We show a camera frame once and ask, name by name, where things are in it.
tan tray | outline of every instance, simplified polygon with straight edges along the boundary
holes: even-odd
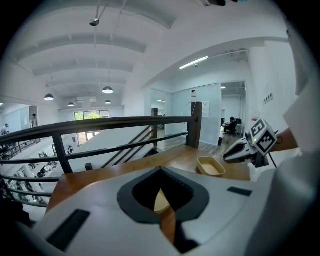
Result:
[[[220,176],[226,173],[226,169],[213,157],[198,157],[198,168],[203,175]]]

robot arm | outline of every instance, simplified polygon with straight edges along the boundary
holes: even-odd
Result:
[[[277,137],[271,126],[259,118],[245,137],[237,140],[224,154],[226,163],[241,163],[250,160],[256,168],[267,166],[265,157],[276,144]]]

wooden table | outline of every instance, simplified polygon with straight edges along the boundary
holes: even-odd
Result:
[[[147,168],[154,168],[158,166],[175,167],[188,172],[200,173],[197,168],[197,159],[198,157],[206,156],[210,155],[204,151],[186,145],[181,145],[159,154],[112,167],[64,174],[61,176],[54,189],[46,211],[50,211],[53,207],[92,183]],[[217,158],[217,160],[226,168],[226,163],[223,163],[219,158]],[[231,168],[226,168],[226,173],[222,178],[242,181],[250,180],[248,170],[243,170],[241,168],[238,169],[236,167],[232,168],[233,164],[228,164],[228,166],[231,166]],[[172,208],[169,208],[161,215],[161,219],[162,232],[168,240],[173,243],[176,224],[175,212]]]

